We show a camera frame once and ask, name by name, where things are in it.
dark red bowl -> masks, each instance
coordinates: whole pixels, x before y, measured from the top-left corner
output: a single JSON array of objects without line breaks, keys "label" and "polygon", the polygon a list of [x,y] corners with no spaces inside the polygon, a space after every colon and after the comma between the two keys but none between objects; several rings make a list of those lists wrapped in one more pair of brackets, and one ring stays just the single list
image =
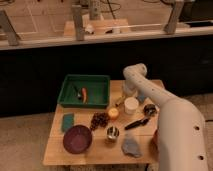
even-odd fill
[{"label": "dark red bowl", "polygon": [[84,125],[71,127],[64,135],[64,148],[72,153],[79,154],[85,152],[92,143],[92,132]]}]

white cup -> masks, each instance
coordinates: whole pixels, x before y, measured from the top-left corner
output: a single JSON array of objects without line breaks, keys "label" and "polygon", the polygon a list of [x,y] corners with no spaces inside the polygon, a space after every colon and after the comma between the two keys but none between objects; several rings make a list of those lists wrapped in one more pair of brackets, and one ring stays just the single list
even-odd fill
[{"label": "white cup", "polygon": [[136,109],[139,107],[139,102],[135,97],[128,97],[124,101],[124,110],[127,114],[135,113]]}]

toy carrot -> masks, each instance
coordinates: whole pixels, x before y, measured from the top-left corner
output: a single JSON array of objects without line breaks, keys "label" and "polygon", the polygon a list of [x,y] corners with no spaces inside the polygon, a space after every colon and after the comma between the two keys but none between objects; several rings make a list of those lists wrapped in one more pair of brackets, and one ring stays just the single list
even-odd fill
[{"label": "toy carrot", "polygon": [[81,94],[83,96],[83,103],[86,103],[87,102],[87,89],[83,87],[81,89]]}]

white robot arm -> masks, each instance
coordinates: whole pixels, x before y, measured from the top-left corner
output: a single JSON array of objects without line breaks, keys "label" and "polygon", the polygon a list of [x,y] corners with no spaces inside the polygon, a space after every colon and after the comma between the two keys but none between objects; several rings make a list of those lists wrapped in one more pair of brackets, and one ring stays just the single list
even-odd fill
[{"label": "white robot arm", "polygon": [[160,108],[159,171],[208,171],[202,114],[189,101],[146,79],[146,72],[144,64],[126,67],[124,91],[138,90]]}]

green plastic bin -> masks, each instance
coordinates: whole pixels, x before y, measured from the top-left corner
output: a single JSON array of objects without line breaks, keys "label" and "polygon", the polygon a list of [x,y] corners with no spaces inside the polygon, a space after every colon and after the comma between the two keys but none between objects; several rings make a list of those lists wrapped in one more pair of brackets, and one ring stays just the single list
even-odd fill
[{"label": "green plastic bin", "polygon": [[[87,101],[78,99],[74,86],[80,91],[87,90]],[[63,107],[106,108],[109,105],[110,77],[108,75],[73,75],[65,77],[58,97]]]}]

